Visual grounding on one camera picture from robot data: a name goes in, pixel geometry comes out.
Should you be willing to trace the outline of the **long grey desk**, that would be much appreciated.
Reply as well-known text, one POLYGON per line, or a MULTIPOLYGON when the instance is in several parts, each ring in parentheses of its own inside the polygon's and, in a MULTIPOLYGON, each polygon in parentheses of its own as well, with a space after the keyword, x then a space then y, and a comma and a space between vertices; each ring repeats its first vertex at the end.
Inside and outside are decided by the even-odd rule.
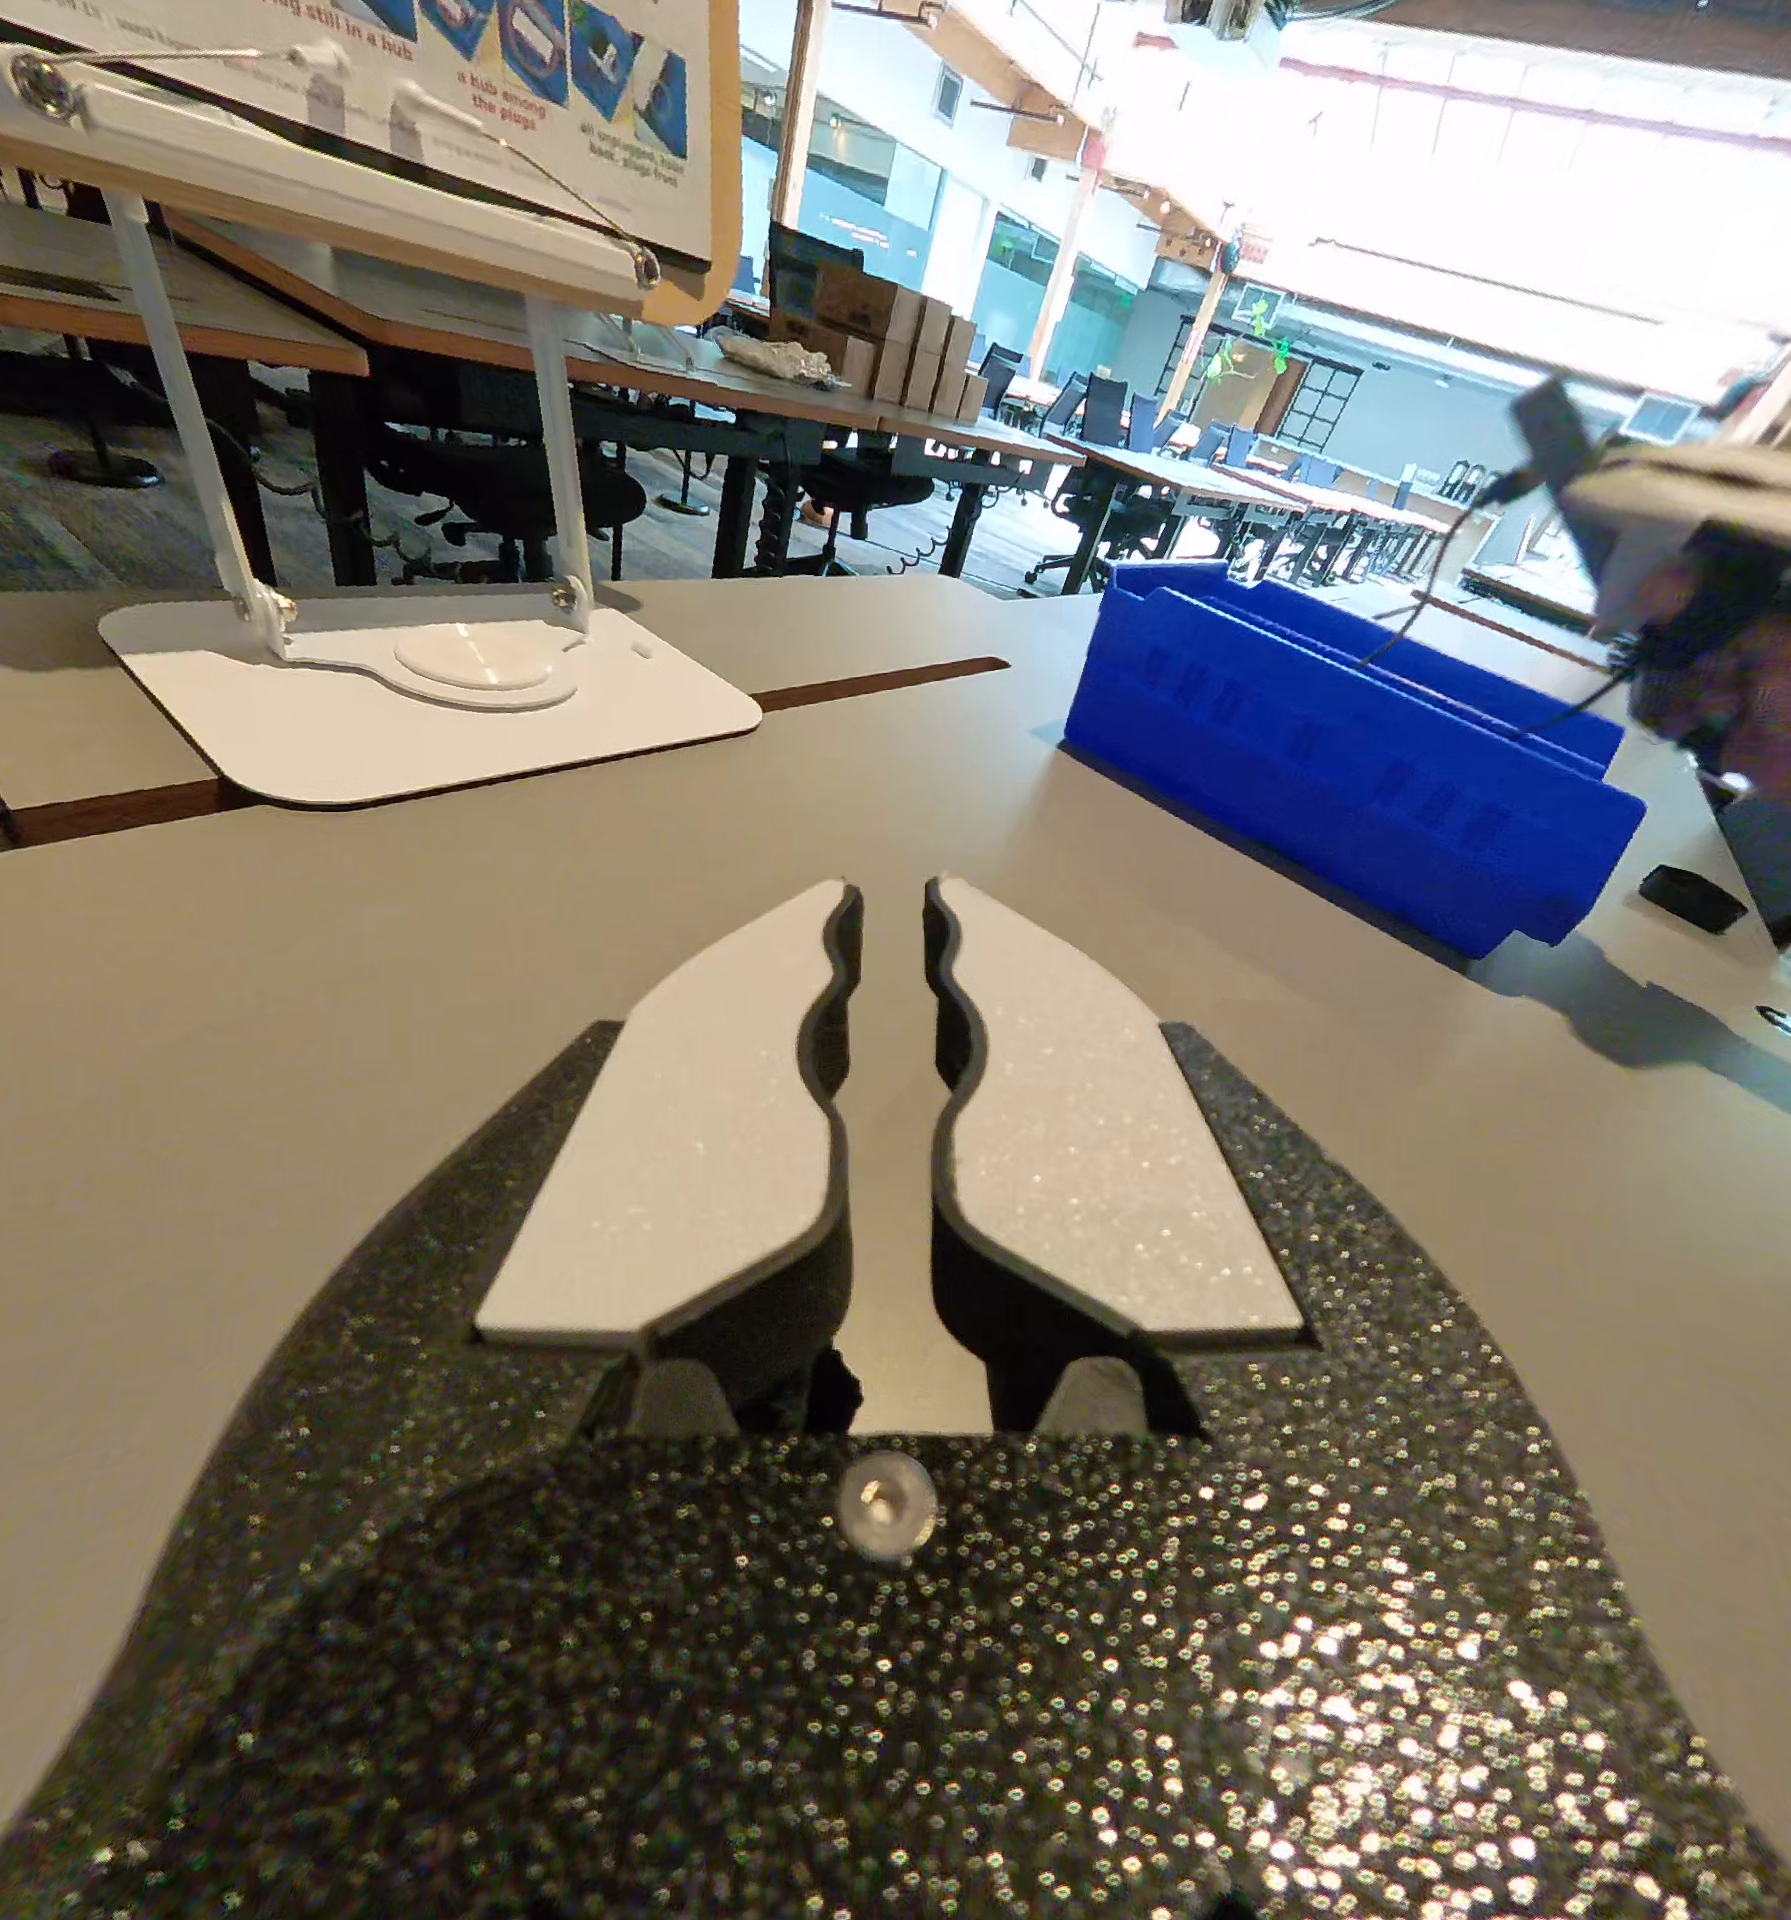
MULTIPOLYGON (((367 375, 367 354, 220 266, 157 240, 157 268, 192 354, 367 375)), ((148 349, 117 230, 0 201, 0 327, 148 349)))

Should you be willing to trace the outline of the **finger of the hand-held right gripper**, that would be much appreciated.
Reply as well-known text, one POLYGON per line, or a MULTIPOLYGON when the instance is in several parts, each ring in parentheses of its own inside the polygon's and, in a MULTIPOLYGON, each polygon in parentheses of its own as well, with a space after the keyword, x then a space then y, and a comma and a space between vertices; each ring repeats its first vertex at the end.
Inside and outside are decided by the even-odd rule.
POLYGON ((1747 499, 1791 493, 1791 445, 1771 442, 1621 442, 1599 450, 1568 488, 1562 500, 1611 516, 1647 516, 1647 500, 1721 493, 1731 509, 1747 499))
POLYGON ((1577 511, 1599 525, 1791 530, 1791 492, 1721 479, 1577 479, 1577 511))

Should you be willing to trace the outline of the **crumpled plastic wrap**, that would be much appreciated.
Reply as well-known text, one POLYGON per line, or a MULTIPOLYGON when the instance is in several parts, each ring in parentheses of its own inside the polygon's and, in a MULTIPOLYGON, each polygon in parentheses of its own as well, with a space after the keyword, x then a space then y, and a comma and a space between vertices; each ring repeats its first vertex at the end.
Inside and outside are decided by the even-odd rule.
POLYGON ((804 385, 814 391, 847 387, 846 368, 834 368, 834 362, 821 349, 806 349, 800 342, 761 342, 731 327, 719 327, 714 335, 710 335, 710 342, 714 343, 723 362, 750 375, 804 385))

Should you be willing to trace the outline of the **wooden desk black legs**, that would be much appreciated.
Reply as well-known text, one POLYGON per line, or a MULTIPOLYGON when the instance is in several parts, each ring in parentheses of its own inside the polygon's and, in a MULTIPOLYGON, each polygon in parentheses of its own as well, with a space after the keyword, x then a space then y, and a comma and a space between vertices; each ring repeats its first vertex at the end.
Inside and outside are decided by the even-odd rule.
MULTIPOLYGON (((409 426, 535 438, 537 385, 523 301, 509 290, 383 261, 328 243, 167 214, 172 234, 215 266, 332 324, 367 359, 367 387, 347 398, 409 426)), ((941 571, 958 580, 990 493, 1034 493, 1076 458, 990 421, 900 409, 740 368, 710 339, 679 327, 562 314, 562 359, 580 442, 664 450, 723 465, 714 580, 814 571, 789 527, 804 479, 832 450, 867 450, 884 478, 915 478, 954 499, 941 571)))

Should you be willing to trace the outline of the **printed instruction sheet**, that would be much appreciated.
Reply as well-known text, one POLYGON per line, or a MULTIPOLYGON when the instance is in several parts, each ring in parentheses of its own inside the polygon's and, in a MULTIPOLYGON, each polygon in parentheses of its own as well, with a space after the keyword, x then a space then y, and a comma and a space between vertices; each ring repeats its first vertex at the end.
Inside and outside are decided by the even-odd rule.
POLYGON ((279 124, 711 252, 711 4, 0 4, 279 124))

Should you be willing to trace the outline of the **small black device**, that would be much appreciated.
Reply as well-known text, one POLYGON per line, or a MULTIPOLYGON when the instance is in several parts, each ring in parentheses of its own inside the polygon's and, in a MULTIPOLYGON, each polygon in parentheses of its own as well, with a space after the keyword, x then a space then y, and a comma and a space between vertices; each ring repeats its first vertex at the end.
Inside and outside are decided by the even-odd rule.
POLYGON ((1656 865, 1635 889, 1635 895, 1671 917, 1681 926, 1692 926, 1706 937, 1725 937, 1733 926, 1747 921, 1747 904, 1724 889, 1721 882, 1688 873, 1681 865, 1656 865))

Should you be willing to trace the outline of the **person's right hand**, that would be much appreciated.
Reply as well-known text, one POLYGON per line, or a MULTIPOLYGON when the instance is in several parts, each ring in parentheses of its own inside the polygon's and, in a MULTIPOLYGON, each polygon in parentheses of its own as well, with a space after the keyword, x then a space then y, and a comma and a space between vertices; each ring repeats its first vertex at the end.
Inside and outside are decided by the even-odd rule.
POLYGON ((1630 719, 1791 807, 1791 588, 1700 660, 1638 672, 1630 719))

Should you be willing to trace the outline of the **stack of cardboard boxes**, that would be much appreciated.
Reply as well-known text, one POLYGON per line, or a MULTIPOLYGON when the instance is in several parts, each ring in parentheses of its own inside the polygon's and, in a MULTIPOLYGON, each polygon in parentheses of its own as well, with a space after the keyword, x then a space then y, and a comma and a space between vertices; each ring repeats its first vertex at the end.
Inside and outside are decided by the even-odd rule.
POLYGON ((847 391, 938 420, 982 420, 976 324, 942 301, 834 258, 770 261, 766 301, 770 342, 824 354, 847 391))

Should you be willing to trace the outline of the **grey desk with chairs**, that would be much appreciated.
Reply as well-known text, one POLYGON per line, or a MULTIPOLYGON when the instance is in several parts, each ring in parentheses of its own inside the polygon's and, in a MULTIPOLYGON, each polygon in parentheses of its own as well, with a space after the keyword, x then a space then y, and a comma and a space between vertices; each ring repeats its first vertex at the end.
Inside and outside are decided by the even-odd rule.
POLYGON ((1067 555, 1062 596, 1103 588, 1117 563, 1170 559, 1196 522, 1211 525, 1218 559, 1245 580, 1288 581, 1379 571, 1379 551, 1435 549, 1452 525, 1311 484, 1272 484, 1259 474, 1210 467, 1124 445, 1052 437, 1070 458, 1076 549, 1067 555))

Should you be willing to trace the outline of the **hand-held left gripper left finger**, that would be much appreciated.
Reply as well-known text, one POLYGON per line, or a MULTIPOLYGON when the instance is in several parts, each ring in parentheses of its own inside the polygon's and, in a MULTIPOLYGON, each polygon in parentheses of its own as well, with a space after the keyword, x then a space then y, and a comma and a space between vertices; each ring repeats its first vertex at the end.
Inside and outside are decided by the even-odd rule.
POLYGON ((477 1305, 504 1353, 631 1362, 719 1428, 798 1428, 854 1293, 847 1001, 863 889, 821 880, 620 1023, 477 1305))

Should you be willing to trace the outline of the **grey usb hub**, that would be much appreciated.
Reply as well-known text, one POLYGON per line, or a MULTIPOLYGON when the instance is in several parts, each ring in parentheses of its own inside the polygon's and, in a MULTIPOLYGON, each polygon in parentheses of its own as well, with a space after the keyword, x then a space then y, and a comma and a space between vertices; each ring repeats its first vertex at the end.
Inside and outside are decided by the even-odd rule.
POLYGON ((1527 445, 1527 471, 1558 499, 1596 461, 1596 438, 1587 432, 1569 385, 1553 375, 1509 404, 1512 426, 1527 445))

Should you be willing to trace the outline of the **blue plastic bin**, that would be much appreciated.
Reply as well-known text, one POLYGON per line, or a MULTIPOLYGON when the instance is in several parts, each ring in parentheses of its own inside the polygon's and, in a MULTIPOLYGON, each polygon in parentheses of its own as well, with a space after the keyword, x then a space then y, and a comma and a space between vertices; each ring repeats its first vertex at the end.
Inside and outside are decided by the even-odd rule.
POLYGON ((1468 962, 1558 947, 1646 824, 1617 722, 1218 563, 1110 571, 1062 738, 1468 962))

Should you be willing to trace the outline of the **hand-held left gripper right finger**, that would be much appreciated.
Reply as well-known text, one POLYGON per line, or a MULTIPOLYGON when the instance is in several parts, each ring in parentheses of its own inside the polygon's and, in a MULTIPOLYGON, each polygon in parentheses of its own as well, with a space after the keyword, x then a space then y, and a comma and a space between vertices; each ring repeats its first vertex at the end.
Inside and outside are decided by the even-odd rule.
POLYGON ((946 1108, 931 1293, 996 1428, 1072 1366, 1135 1428, 1202 1428, 1185 1362, 1303 1353, 1311 1322, 1163 1023, 1100 962, 968 880, 931 880, 922 962, 946 1108))

